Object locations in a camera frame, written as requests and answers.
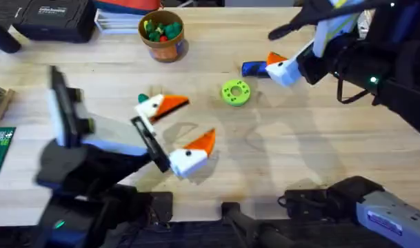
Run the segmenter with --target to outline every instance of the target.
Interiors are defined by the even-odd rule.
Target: black cable
[[[301,27],[309,24],[316,24],[319,21],[323,21],[326,19],[331,19],[335,17],[340,17],[346,14],[353,14],[358,12],[363,12],[364,10],[371,10],[374,8],[378,8],[380,6],[396,3],[397,0],[376,0],[376,1],[365,1],[363,3],[354,4],[351,6],[344,6],[341,8],[336,8],[329,12],[320,13],[317,15],[310,15],[304,17],[302,20],[297,20],[294,22],[289,22],[288,24],[282,25],[273,31],[271,31],[268,35],[269,40],[273,41],[275,39],[280,39],[285,35],[289,34],[292,31],[298,30]]]
[[[357,100],[359,100],[360,98],[362,98],[363,96],[369,94],[369,90],[364,90],[354,96],[351,96],[349,98],[347,98],[346,100],[343,100],[343,79],[341,78],[341,76],[339,76],[339,80],[337,82],[337,100],[340,103],[343,104],[349,104],[349,103],[353,103]]]

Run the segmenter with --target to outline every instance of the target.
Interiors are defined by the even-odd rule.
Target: round container
[[[143,22],[149,20],[152,20],[155,25],[158,23],[169,25],[177,21],[182,25],[181,33],[171,41],[150,41],[146,30],[143,28]],[[167,10],[150,12],[139,22],[139,34],[141,35],[142,41],[148,46],[151,56],[160,62],[173,62],[181,56],[183,53],[183,30],[184,26],[181,17]]]

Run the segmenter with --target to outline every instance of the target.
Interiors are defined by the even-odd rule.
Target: blue object
[[[251,61],[242,64],[242,76],[255,76],[262,79],[269,79],[266,71],[266,61]]]
[[[93,3],[98,9],[102,9],[102,10],[113,12],[113,13],[121,13],[121,14],[146,15],[152,11],[157,10],[157,9],[154,9],[154,10],[135,9],[135,8],[125,7],[125,6],[120,6],[119,4],[105,3],[102,1],[93,1]]]

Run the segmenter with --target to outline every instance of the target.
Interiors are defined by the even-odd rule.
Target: wooden table
[[[420,135],[386,108],[371,106],[371,97],[342,105],[327,76],[315,87],[301,80],[292,88],[245,79],[252,88],[246,105],[221,100],[221,85],[240,78],[242,62],[265,60],[269,51],[292,56],[312,38],[313,28],[306,27],[267,39],[299,9],[172,10],[183,18],[189,44],[175,63],[151,59],[138,35],[107,35],[83,45],[22,38],[22,52],[0,53],[0,85],[18,92],[3,121],[17,131],[0,174],[0,225],[36,224],[50,195],[33,182],[40,152],[54,137],[46,105],[49,65],[84,89],[91,112],[123,123],[135,115],[139,93],[189,96],[191,105],[156,124],[169,151],[216,128],[209,164],[190,180],[161,174],[153,164],[124,180],[141,191],[173,192],[173,220],[216,220],[220,203],[229,200],[251,216],[278,218],[285,210],[277,196],[286,189],[326,187],[354,175],[420,208]]]

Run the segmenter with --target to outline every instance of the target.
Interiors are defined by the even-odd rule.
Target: plastic toy
[[[226,103],[231,106],[239,107],[248,101],[251,90],[247,83],[239,79],[233,79],[223,85],[221,94]]]

